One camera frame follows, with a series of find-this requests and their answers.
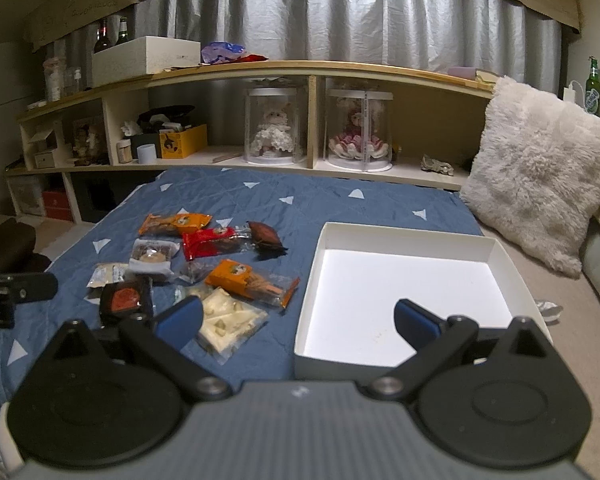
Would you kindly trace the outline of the black red mooncake pack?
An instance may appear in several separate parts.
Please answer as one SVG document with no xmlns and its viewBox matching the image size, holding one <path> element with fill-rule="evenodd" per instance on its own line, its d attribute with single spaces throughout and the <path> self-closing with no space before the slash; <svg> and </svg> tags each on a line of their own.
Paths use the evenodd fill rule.
<svg viewBox="0 0 600 480">
<path fill-rule="evenodd" d="M 152 283 L 147 276 L 106 285 L 99 300 L 99 321 L 102 327 L 116 327 L 133 314 L 151 318 L 154 315 L 151 289 Z"/>
</svg>

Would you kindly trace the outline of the white nougat snack pack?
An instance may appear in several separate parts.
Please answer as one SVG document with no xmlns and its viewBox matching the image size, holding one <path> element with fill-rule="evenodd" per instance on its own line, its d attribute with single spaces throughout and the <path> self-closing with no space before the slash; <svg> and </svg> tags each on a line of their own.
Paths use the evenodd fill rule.
<svg viewBox="0 0 600 480">
<path fill-rule="evenodd" d="M 225 364 L 268 322 L 268 312 L 215 288 L 202 303 L 202 323 L 197 340 L 216 362 Z"/>
</svg>

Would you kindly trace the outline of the clear pastry pack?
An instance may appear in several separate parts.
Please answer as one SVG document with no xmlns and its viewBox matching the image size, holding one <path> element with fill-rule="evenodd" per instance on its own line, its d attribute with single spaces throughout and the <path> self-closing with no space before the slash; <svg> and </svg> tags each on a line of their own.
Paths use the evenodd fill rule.
<svg viewBox="0 0 600 480">
<path fill-rule="evenodd" d="M 147 275 L 163 281 L 172 280 L 172 260 L 179 251 L 180 244 L 172 240 L 138 238 L 132 247 L 128 269 L 134 275 Z"/>
</svg>

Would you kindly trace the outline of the orange snack pack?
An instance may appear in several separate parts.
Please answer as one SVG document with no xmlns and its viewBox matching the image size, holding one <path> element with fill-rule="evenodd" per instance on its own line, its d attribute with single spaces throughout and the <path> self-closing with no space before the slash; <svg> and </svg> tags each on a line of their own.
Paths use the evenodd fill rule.
<svg viewBox="0 0 600 480">
<path fill-rule="evenodd" d="M 195 233 L 206 228 L 211 222 L 210 214 L 172 214 L 172 216 L 158 216 L 148 214 L 143 221 L 138 234 L 145 235 L 174 235 L 180 236 Z"/>
<path fill-rule="evenodd" d="M 240 298 L 286 309 L 300 284 L 300 278 L 266 273 L 249 264 L 223 259 L 206 276 L 204 282 Z"/>
</svg>

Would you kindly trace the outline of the red snack pack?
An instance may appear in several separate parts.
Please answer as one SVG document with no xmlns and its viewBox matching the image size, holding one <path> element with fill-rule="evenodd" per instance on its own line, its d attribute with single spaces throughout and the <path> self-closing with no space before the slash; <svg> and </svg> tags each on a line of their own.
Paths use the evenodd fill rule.
<svg viewBox="0 0 600 480">
<path fill-rule="evenodd" d="M 245 252 L 253 248 L 250 229 L 232 226 L 184 233 L 182 243 L 187 261 Z"/>
</svg>

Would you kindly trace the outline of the small round ball snack pack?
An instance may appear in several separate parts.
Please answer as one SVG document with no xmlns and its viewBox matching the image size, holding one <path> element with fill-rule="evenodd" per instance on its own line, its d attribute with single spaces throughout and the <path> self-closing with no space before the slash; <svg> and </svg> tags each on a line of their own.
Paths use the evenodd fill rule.
<svg viewBox="0 0 600 480">
<path fill-rule="evenodd" d="M 201 302 L 204 302 L 213 291 L 214 288 L 204 282 L 189 286 L 178 285 L 174 290 L 174 302 L 177 304 L 188 297 L 197 297 Z"/>
</svg>

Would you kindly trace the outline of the small silver snack pack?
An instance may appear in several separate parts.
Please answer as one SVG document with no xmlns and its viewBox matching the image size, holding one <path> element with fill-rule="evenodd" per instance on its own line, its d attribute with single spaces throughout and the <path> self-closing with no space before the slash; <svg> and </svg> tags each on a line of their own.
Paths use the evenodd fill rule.
<svg viewBox="0 0 600 480">
<path fill-rule="evenodd" d="M 107 285 L 121 283 L 125 279 L 129 265 L 122 262 L 99 263 L 88 280 L 88 289 L 104 288 Z"/>
</svg>

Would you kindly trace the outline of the crumpled silver wrapper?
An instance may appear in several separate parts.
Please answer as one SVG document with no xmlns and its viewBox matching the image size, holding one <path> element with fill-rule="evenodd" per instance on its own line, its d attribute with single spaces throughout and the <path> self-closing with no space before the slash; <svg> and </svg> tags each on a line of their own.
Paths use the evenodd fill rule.
<svg viewBox="0 0 600 480">
<path fill-rule="evenodd" d="M 555 304 L 553 301 L 536 300 L 535 304 L 542 319 L 547 325 L 556 324 L 559 321 L 562 312 L 564 312 L 564 307 L 560 304 Z"/>
</svg>

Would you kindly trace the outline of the dark brown snack pack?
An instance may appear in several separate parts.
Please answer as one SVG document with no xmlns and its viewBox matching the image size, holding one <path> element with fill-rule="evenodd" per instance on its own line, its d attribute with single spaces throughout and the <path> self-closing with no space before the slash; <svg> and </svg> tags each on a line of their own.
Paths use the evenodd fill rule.
<svg viewBox="0 0 600 480">
<path fill-rule="evenodd" d="M 272 226 L 262 222 L 249 221 L 248 228 L 252 244 L 261 256 L 277 257 L 286 254 L 287 248 Z"/>
</svg>

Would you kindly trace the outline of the small ornament on shelf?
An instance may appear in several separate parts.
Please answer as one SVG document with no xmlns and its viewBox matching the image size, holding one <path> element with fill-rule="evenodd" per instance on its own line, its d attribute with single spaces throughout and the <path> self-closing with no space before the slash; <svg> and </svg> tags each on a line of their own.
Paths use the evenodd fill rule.
<svg viewBox="0 0 600 480">
<path fill-rule="evenodd" d="M 422 155 L 420 161 L 420 169 L 425 172 L 433 172 L 434 174 L 442 174 L 442 176 L 453 177 L 454 168 L 448 162 L 432 158 L 426 154 Z"/>
</svg>

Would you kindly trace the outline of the blue quilt with triangles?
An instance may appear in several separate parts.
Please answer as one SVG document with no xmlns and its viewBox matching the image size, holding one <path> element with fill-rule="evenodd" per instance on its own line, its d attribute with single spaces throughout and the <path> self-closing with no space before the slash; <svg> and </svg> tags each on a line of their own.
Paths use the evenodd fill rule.
<svg viewBox="0 0 600 480">
<path fill-rule="evenodd" d="M 58 474 L 171 479 L 267 394 L 297 388 L 294 333 L 318 240 L 350 228 L 481 235 L 455 193 L 181 168 L 144 184 L 42 273 L 0 278 L 24 357 L 2 427 Z"/>
</svg>

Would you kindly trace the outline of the wooden headboard shelf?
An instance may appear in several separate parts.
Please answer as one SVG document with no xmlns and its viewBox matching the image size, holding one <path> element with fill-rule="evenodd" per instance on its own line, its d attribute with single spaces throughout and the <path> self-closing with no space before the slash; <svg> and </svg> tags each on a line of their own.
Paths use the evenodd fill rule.
<svg viewBox="0 0 600 480">
<path fill-rule="evenodd" d="M 336 61 L 264 61 L 198 66 L 146 75 L 68 96 L 18 116 L 24 164 L 6 171 L 8 180 L 40 173 L 30 140 L 40 125 L 60 120 L 66 127 L 79 118 L 104 120 L 108 162 L 87 166 L 89 172 L 142 170 L 138 162 L 119 162 L 116 144 L 127 120 L 162 104 L 190 103 L 204 116 L 208 148 L 184 159 L 160 159 L 149 170 L 171 167 L 245 167 L 245 96 L 257 79 L 283 77 L 306 92 L 304 156 L 284 166 L 286 172 L 408 183 L 457 191 L 467 179 L 463 162 L 478 150 L 486 103 L 486 84 L 412 68 Z M 386 171 L 362 172 L 332 166 L 324 156 L 328 86 L 335 82 L 367 82 L 393 94 L 388 106 L 391 141 L 398 159 Z M 420 169 L 422 155 L 448 162 L 454 176 Z"/>
</svg>

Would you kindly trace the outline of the white dress doll in case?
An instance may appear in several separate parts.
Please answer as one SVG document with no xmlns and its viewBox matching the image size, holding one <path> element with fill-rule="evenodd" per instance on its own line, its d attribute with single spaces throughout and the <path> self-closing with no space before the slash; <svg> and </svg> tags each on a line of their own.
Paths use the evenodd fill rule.
<svg viewBox="0 0 600 480">
<path fill-rule="evenodd" d="M 289 166 L 304 156 L 306 92 L 298 87 L 253 87 L 245 96 L 245 159 Z"/>
</svg>

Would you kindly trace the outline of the white storage box on shelf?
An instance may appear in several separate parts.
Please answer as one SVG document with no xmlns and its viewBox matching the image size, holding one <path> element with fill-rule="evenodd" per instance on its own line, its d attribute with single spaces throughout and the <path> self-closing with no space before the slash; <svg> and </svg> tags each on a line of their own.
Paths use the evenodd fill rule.
<svg viewBox="0 0 600 480">
<path fill-rule="evenodd" d="M 114 84 L 172 68 L 200 64 L 200 43 L 193 40 L 145 36 L 93 54 L 92 86 Z"/>
</svg>

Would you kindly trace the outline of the green glass bottle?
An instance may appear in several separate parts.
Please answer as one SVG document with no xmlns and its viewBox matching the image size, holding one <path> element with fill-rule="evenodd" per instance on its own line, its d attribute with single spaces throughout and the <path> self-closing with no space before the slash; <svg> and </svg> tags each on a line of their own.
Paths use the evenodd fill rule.
<svg viewBox="0 0 600 480">
<path fill-rule="evenodd" d="M 584 108 L 588 113 L 600 117 L 600 66 L 594 56 L 590 57 L 590 70 L 585 81 Z"/>
</svg>

